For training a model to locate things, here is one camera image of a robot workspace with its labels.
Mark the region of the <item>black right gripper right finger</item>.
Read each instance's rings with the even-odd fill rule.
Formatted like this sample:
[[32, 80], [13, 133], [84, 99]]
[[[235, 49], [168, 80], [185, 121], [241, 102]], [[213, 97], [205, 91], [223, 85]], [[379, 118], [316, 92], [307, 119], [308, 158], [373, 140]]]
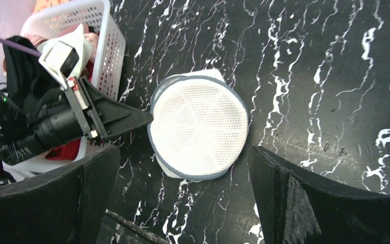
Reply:
[[248, 155], [265, 243], [390, 243], [390, 195], [330, 180], [261, 146]]

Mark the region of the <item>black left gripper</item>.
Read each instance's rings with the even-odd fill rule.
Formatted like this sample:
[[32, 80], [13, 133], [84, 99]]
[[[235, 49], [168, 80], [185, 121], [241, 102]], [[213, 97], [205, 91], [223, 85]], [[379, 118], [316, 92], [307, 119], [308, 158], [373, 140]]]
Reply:
[[33, 112], [33, 135], [44, 147], [81, 137], [101, 145], [153, 121], [150, 112], [110, 99], [85, 77], [70, 81], [74, 87], [47, 91]]

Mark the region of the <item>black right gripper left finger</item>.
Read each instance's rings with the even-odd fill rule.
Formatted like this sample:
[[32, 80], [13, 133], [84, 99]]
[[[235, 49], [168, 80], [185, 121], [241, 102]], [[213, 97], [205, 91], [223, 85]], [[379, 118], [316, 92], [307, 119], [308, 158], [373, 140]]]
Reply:
[[119, 165], [120, 150], [110, 145], [0, 186], [0, 243], [95, 243]]

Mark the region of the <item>white cylindrical mesh laundry bag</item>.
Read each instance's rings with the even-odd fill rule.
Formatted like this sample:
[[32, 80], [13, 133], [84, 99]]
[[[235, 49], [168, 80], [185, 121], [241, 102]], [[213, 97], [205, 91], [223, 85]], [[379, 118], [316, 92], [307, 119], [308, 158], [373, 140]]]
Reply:
[[175, 74], [151, 97], [147, 127], [166, 176], [194, 182], [223, 176], [246, 143], [250, 116], [218, 69]]

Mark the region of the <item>black bra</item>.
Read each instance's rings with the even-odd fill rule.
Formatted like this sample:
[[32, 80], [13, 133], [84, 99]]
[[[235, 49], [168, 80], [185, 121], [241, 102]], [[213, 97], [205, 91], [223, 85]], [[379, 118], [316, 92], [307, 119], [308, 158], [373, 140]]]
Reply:
[[40, 65], [39, 58], [3, 45], [9, 98], [24, 113], [35, 114], [44, 105], [52, 105], [62, 95], [60, 85]]

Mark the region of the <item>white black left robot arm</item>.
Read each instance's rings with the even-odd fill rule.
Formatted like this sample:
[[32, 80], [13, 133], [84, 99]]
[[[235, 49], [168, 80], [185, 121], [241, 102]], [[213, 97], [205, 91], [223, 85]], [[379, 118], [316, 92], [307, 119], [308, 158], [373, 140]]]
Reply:
[[50, 90], [32, 117], [0, 91], [0, 161], [17, 165], [81, 137], [98, 143], [153, 121], [147, 111], [116, 102], [85, 78], [69, 78], [67, 90]]

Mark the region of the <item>white plastic laundry basket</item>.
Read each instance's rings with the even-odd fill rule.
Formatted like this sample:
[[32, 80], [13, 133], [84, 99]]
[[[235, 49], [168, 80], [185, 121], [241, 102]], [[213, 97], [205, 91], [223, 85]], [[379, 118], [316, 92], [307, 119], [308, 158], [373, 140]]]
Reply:
[[[50, 7], [31, 15], [21, 29], [21, 35], [35, 34], [47, 39], [56, 38], [68, 27], [86, 23], [99, 33], [97, 55], [93, 65], [91, 84], [113, 100], [118, 100], [118, 91], [126, 47], [126, 40], [110, 14], [110, 1], [70, 1]], [[80, 140], [76, 160], [104, 148], [85, 137]], [[16, 165], [3, 162], [3, 169], [16, 181], [34, 177], [73, 161], [50, 161], [45, 154]]]

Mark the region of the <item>pink bra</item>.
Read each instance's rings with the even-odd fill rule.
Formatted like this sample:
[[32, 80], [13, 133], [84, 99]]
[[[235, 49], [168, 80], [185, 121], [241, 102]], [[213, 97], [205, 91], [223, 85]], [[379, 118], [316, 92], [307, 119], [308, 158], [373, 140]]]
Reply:
[[[69, 29], [62, 32], [61, 34], [59, 34], [59, 37], [64, 36], [72, 31], [74, 31], [75, 29], [76, 29], [76, 26], [72, 26]], [[99, 35], [96, 33], [93, 33], [93, 32], [89, 32], [90, 29], [91, 29], [91, 26], [88, 26], [87, 24], [83, 24], [84, 38], [92, 46], [92, 53], [89, 57], [89, 62], [92, 64], [91, 66], [93, 67], [93, 63], [94, 63], [95, 58], [96, 58], [97, 46], [99, 43]], [[35, 46], [35, 48], [39, 52], [42, 52], [42, 49], [45, 47], [47, 42], [51, 43], [51, 41], [48, 41], [47, 38], [44, 38], [44, 37], [39, 36], [39, 35], [25, 34], [23, 37], [30, 40], [31, 43]], [[82, 71], [84, 72], [84, 70], [87, 70], [87, 74], [89, 75], [91, 68], [84, 67]], [[3, 60], [3, 71], [4, 71], [4, 75], [6, 76], [7, 75], [7, 66], [6, 66], [5, 59]]]

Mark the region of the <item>peach floral mesh laundry bag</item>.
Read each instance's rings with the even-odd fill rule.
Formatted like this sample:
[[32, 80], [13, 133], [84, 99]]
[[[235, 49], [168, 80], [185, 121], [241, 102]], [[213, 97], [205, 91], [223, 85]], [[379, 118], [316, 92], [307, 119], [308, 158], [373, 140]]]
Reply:
[[44, 9], [48, 9], [54, 6], [62, 5], [64, 3], [68, 3], [71, 0], [36, 0], [36, 4], [34, 7], [33, 13], [39, 13]]

